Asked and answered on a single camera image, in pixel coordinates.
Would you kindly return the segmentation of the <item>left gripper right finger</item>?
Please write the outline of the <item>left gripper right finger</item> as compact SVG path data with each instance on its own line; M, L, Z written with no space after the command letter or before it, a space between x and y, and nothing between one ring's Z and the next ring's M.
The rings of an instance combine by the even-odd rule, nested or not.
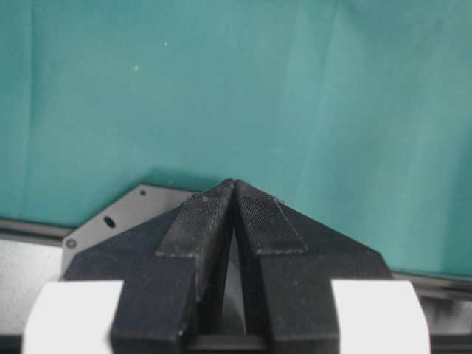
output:
M382 255L244 181L233 202L247 331L271 353L339 353L331 281L390 280Z

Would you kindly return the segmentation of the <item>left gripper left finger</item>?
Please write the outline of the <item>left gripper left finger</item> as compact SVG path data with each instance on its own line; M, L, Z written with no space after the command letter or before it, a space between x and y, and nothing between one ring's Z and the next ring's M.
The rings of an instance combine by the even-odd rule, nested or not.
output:
M77 253L67 281L122 280L115 353L180 353L187 333L221 324L234 181Z

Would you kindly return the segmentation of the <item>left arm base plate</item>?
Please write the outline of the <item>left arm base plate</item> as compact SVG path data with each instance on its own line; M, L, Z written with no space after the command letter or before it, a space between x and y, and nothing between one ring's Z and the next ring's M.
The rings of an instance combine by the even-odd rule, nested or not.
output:
M194 194L189 190L137 185L64 238L60 273L65 274L77 253L178 207Z

